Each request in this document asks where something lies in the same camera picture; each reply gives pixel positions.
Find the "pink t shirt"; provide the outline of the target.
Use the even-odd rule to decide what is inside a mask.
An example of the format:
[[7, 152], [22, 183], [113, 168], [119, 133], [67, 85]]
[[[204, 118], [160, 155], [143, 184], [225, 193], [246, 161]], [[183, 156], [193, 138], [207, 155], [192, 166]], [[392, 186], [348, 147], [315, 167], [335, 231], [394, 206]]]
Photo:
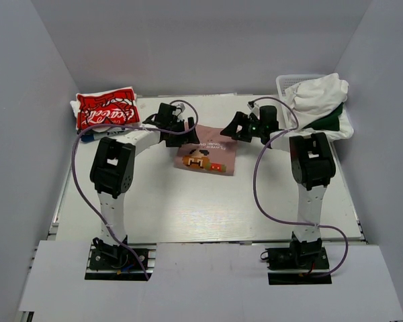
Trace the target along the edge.
[[222, 136], [216, 127], [197, 125], [199, 144], [185, 144], [177, 150], [174, 167], [182, 170], [233, 176], [237, 141]]

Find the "green and white t shirt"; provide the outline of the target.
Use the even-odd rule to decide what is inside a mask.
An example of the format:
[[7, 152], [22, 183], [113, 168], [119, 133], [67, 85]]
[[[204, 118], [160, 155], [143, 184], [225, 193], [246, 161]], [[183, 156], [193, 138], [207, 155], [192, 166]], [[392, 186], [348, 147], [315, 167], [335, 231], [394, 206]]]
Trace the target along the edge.
[[330, 142], [350, 139], [354, 134], [346, 107], [341, 103], [333, 112], [304, 127], [307, 131], [324, 132]]

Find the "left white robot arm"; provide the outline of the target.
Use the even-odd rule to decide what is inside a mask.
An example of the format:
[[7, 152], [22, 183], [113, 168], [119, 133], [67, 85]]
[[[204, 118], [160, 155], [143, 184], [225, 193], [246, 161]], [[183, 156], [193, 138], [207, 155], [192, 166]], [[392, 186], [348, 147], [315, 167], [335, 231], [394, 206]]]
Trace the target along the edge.
[[124, 198], [132, 185], [136, 157], [160, 143], [168, 148], [185, 144], [198, 144], [196, 125], [199, 116], [185, 119], [186, 101], [161, 103], [159, 110], [148, 116], [141, 125], [131, 127], [121, 139], [102, 138], [97, 146], [90, 181], [94, 184], [100, 202], [100, 241], [112, 245], [105, 259], [113, 267], [120, 268], [128, 261], [128, 250], [121, 245], [127, 242], [124, 227]]

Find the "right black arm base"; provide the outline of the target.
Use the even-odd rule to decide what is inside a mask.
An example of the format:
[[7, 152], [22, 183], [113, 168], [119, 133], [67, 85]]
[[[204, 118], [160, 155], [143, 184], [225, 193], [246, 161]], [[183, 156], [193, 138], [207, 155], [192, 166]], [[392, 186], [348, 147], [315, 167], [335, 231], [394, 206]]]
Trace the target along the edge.
[[260, 259], [267, 264], [270, 286], [327, 285], [332, 284], [331, 275], [323, 276], [330, 270], [325, 247], [315, 257], [298, 264], [289, 248], [267, 248]]

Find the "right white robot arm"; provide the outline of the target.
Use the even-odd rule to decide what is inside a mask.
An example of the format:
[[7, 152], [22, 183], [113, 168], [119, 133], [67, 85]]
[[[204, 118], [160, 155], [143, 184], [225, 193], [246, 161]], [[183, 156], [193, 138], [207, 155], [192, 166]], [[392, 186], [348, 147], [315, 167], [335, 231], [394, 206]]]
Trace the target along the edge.
[[[232, 121], [220, 132], [222, 136], [250, 143], [259, 138], [264, 145], [262, 152], [271, 143], [290, 130], [280, 129], [277, 109], [272, 105], [253, 108], [249, 114], [236, 112]], [[310, 136], [292, 136], [288, 139], [292, 176], [298, 185], [298, 211], [295, 221], [276, 219], [262, 209], [257, 195], [257, 171], [261, 157], [257, 158], [253, 172], [253, 195], [256, 206], [267, 218], [277, 223], [293, 225], [292, 240], [299, 243], [290, 252], [291, 262], [300, 268], [314, 259], [309, 244], [321, 242], [320, 218], [323, 198], [331, 179], [336, 174], [330, 144], [324, 133]]]

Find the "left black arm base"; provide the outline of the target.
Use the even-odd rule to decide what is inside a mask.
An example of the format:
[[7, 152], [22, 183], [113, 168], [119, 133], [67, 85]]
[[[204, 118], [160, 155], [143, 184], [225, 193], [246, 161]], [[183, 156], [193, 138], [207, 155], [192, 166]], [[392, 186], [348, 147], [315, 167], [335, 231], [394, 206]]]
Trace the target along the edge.
[[156, 249], [136, 247], [135, 254], [120, 245], [106, 244], [98, 237], [91, 242], [85, 270], [85, 280], [142, 281], [154, 270]]

